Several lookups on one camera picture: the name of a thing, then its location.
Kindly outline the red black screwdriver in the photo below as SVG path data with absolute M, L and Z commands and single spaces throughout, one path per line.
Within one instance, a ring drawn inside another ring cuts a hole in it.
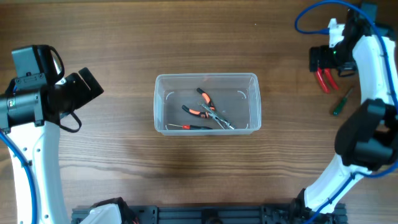
M 195 126 L 195 125 L 177 125 L 177 124 L 167 124 L 167 126 L 176 127 L 185 130 L 209 130 L 211 129 L 208 126 Z

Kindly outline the orange black needle-nose pliers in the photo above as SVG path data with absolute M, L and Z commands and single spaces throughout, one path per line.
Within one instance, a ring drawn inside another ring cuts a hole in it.
M 205 92 L 201 88 L 197 88 L 197 92 L 203 97 L 204 104 L 208 105 L 212 110 L 217 111 L 213 100 L 211 99 L 211 97 L 209 96 L 209 94 L 207 92 Z M 182 109 L 192 116 L 196 116 L 196 117 L 203 118 L 203 119 L 211 118 L 211 117 L 209 117 L 206 110 L 205 111 L 193 110 L 193 109 L 187 107 L 186 105 L 182 105 Z

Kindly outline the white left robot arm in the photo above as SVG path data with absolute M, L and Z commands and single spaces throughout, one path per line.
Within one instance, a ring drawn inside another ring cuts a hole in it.
M 18 223 L 69 223 L 59 166 L 60 132 L 66 116 L 103 93 L 87 68 L 53 85 L 19 88 L 1 96 L 1 140 L 14 173 Z

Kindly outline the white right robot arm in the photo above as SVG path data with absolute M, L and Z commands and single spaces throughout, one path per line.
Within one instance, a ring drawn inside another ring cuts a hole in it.
M 330 31 L 330 43 L 317 49 L 315 64 L 354 63 L 361 106 L 338 130 L 330 164 L 293 200 L 296 215 L 332 213 L 363 177 L 382 177 L 397 166 L 397 72 L 390 56 L 396 44 L 389 37 L 348 34 L 347 30 L 340 24 Z

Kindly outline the green round object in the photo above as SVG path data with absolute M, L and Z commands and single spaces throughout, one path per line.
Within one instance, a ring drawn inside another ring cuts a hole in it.
M 348 97 L 353 92 L 353 89 L 354 89 L 354 87 L 351 86 L 350 89 L 345 93 L 345 95 L 341 98 L 341 100 L 335 106 L 335 108 L 332 111 L 332 115 L 333 116 L 338 116 L 341 113 L 341 111 L 343 110 L 346 102 L 348 101 Z

